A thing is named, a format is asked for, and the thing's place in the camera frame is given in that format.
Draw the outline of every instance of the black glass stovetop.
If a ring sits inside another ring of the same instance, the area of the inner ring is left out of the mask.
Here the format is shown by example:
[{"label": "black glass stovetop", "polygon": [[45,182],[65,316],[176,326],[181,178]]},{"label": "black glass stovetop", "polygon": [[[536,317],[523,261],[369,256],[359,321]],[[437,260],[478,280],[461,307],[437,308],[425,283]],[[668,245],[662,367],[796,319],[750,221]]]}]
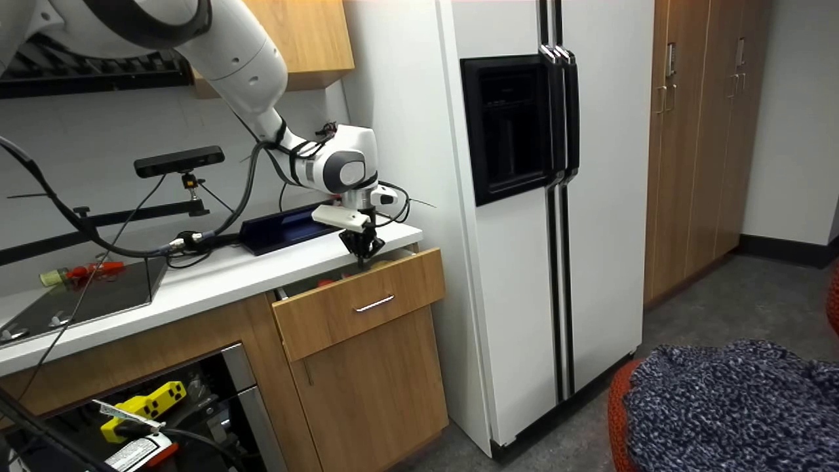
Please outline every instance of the black glass stovetop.
[{"label": "black glass stovetop", "polygon": [[56,286],[0,328],[0,344],[8,344],[99,317],[148,305],[166,271],[166,259],[126,265],[91,282],[79,311],[70,321],[86,280]]}]

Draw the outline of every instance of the refrigerator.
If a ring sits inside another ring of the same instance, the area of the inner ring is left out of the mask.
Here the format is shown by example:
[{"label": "refrigerator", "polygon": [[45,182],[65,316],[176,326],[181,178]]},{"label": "refrigerator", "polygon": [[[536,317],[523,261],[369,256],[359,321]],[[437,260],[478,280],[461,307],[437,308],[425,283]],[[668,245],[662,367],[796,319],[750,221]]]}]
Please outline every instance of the refrigerator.
[{"label": "refrigerator", "polygon": [[449,415],[499,454],[641,343],[654,0],[345,10],[351,122],[434,205]]}]

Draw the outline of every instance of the white countertop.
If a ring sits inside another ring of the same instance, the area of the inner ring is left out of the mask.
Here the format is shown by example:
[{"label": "white countertop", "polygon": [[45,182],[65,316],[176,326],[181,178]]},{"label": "white countertop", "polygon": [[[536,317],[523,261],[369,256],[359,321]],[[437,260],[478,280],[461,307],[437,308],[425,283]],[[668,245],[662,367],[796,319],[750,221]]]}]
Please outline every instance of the white countertop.
[{"label": "white countertop", "polygon": [[[422,230],[393,223],[378,230],[385,241],[381,253],[417,243]],[[183,270],[167,270],[151,304],[68,328],[47,359],[54,360],[110,343],[147,329],[205,312],[215,307],[271,291],[306,277],[352,264],[338,233],[253,257],[243,248],[224,248],[209,259]],[[47,289],[0,298],[0,323],[14,317]],[[27,369],[55,339],[54,333],[0,349],[0,376]]]}]

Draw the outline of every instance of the wooden wardrobe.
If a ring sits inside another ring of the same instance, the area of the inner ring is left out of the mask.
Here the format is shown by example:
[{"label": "wooden wardrobe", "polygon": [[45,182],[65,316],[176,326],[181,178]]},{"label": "wooden wardrobe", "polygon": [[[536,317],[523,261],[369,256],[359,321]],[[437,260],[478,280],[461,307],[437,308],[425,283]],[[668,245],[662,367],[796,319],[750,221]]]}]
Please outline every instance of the wooden wardrobe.
[{"label": "wooden wardrobe", "polygon": [[737,246],[772,0],[656,0],[644,302]]}]

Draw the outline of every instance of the side-by-side refrigerator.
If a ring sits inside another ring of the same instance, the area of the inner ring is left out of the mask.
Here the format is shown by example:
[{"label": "side-by-side refrigerator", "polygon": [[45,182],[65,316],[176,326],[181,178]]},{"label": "side-by-side refrigerator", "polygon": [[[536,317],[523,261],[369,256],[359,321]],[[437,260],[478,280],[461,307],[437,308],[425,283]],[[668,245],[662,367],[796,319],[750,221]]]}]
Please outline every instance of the side-by-side refrigerator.
[{"label": "side-by-side refrigerator", "polygon": [[348,112],[435,205],[447,406],[492,455],[640,345],[654,0],[345,9]]}]

